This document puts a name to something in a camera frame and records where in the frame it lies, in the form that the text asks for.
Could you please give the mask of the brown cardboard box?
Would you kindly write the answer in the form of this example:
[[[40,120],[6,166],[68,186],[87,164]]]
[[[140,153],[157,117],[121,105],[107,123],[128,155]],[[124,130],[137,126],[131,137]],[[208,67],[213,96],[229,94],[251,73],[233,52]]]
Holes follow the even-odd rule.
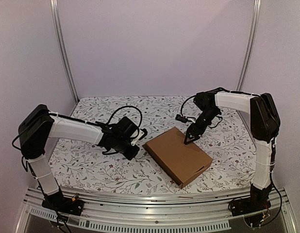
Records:
[[[213,159],[195,143],[186,145],[176,127],[149,140],[143,148],[179,188],[184,188],[206,171]]]

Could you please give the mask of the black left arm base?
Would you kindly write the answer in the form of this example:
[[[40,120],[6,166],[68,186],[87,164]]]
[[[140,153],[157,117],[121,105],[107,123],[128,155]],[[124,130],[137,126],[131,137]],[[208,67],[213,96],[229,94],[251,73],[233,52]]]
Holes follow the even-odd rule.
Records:
[[[51,209],[60,213],[80,216],[82,214],[85,202],[80,199],[65,197],[61,192],[52,195],[46,195],[42,202],[42,207]]]

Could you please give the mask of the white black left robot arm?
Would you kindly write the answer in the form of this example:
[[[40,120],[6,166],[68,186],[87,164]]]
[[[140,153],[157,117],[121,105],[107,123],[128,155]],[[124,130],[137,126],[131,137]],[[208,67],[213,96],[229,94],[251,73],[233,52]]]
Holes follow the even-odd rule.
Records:
[[[119,122],[90,122],[50,111],[38,105],[18,127],[12,147],[19,150],[29,164],[33,177],[48,197],[48,203],[57,211],[67,206],[60,195],[61,189],[45,157],[45,145],[50,138],[83,141],[105,148],[104,155],[120,153],[133,159],[140,148],[137,142],[147,135],[147,130],[124,116]]]

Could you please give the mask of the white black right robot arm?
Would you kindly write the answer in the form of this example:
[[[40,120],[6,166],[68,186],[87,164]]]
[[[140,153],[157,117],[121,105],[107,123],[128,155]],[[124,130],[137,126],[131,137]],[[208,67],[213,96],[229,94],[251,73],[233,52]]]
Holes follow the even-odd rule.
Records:
[[[219,118],[221,108],[230,108],[243,112],[250,117],[250,134],[256,147],[256,166],[250,187],[250,198],[246,200],[246,208],[257,211],[268,199],[273,187],[272,171],[275,166],[276,140],[281,120],[270,93],[251,94],[231,91],[223,87],[199,92],[191,97],[201,110],[198,117],[176,115],[176,120],[190,126],[185,133],[184,143],[193,143],[200,139],[206,128],[212,127],[214,118]]]

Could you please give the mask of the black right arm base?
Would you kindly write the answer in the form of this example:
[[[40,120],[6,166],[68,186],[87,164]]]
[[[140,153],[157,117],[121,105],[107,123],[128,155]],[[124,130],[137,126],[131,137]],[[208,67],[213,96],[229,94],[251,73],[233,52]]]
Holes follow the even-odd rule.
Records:
[[[228,210],[231,211],[232,216],[240,216],[257,211],[262,211],[271,207],[268,195],[251,194],[247,198],[235,198],[228,204]]]

